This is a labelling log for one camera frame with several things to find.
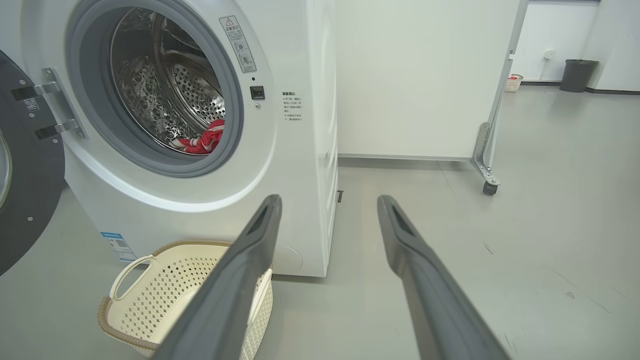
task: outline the gray trash can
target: gray trash can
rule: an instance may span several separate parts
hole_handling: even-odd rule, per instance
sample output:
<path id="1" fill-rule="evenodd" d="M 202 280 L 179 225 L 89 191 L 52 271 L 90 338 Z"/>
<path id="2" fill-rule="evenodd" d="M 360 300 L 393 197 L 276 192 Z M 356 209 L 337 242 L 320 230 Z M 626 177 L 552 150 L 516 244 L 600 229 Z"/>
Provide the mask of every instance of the gray trash can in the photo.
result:
<path id="1" fill-rule="evenodd" d="M 560 90 L 569 92 L 584 92 L 591 79 L 591 75 L 599 61 L 566 60 Z"/>

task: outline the sticker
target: sticker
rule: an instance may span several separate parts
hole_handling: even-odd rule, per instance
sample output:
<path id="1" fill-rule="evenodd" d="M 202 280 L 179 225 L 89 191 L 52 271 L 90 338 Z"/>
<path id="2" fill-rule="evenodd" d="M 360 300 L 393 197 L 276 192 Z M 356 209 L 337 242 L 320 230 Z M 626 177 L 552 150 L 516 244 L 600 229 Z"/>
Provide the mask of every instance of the sticker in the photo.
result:
<path id="1" fill-rule="evenodd" d="M 36 102 L 36 99 L 26 99 L 24 101 L 24 105 L 27 107 L 27 110 L 29 110 L 29 112 L 33 112 L 33 111 L 38 111 L 40 108 L 38 107 L 38 103 Z"/>
<path id="2" fill-rule="evenodd" d="M 282 105 L 286 121 L 302 121 L 302 97 L 296 92 L 282 92 Z"/>
<path id="3" fill-rule="evenodd" d="M 240 67 L 242 68 L 242 72 L 256 71 L 257 69 L 255 68 L 255 63 L 253 62 L 251 50 L 249 50 L 249 45 L 246 43 L 246 39 L 244 38 L 244 34 L 242 32 L 242 29 L 240 28 L 240 24 L 238 24 L 238 20 L 236 19 L 236 17 L 221 17 L 220 24 L 223 28 L 225 28 L 227 37 L 229 38 L 231 45 L 234 47 L 236 57 L 240 62 Z"/>
<path id="4" fill-rule="evenodd" d="M 102 233 L 102 237 L 107 240 L 113 252 L 116 253 L 118 259 L 122 261 L 134 261 L 138 257 L 131 251 L 131 248 L 124 241 L 122 235 L 116 233 Z"/>

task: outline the white laundry basket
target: white laundry basket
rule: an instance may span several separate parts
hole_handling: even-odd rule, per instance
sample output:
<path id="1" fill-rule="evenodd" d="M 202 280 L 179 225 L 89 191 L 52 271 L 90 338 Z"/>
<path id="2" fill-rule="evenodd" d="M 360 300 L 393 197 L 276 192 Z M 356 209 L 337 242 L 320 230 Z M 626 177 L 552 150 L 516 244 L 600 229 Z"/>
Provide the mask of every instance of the white laundry basket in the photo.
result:
<path id="1" fill-rule="evenodd" d="M 517 79 L 507 79 L 507 85 L 504 86 L 505 92 L 516 92 L 520 88 L 523 76 L 518 74 L 511 74 L 509 77 L 515 76 Z"/>
<path id="2" fill-rule="evenodd" d="M 107 335 L 150 357 L 231 244 L 178 241 L 129 264 L 98 310 L 98 324 Z M 137 265 L 147 269 L 120 297 L 118 287 Z M 271 269 L 256 284 L 241 360 L 252 360 L 260 347 L 273 307 Z"/>

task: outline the small basket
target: small basket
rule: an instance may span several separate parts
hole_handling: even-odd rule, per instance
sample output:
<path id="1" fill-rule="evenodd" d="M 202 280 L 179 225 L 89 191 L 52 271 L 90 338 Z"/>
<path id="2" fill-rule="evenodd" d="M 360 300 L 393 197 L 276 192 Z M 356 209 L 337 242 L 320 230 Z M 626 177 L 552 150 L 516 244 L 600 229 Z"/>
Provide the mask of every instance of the small basket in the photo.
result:
<path id="1" fill-rule="evenodd" d="M 100 328 L 151 357 L 230 245 L 178 241 L 133 261 L 120 272 L 109 296 L 100 303 Z M 147 269 L 122 296 L 117 296 L 122 280 L 144 262 L 149 263 Z M 256 284 L 241 360 L 255 357 L 269 323 L 273 307 L 271 273 L 267 270 Z"/>
<path id="2" fill-rule="evenodd" d="M 518 74 L 511 74 L 511 76 L 516 76 L 517 79 L 507 79 L 507 85 L 504 87 L 505 92 L 516 92 L 520 88 L 520 84 L 522 83 L 523 76 Z"/>

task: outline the wall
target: wall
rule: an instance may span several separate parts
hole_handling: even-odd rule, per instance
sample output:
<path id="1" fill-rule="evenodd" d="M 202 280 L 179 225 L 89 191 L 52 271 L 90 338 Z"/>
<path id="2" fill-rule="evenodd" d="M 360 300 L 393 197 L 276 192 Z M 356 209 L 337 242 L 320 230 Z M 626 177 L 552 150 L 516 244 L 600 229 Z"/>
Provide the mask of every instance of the wall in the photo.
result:
<path id="1" fill-rule="evenodd" d="M 560 81 L 564 61 L 582 56 L 598 1 L 529 1 L 512 74 L 526 81 Z M 554 50 L 552 59 L 544 59 Z"/>
<path id="2" fill-rule="evenodd" d="M 584 58 L 598 60 L 590 88 L 640 91 L 640 1 L 603 0 Z"/>
<path id="3" fill-rule="evenodd" d="M 490 119 L 520 1 L 338 0 L 338 152 L 461 160 Z"/>

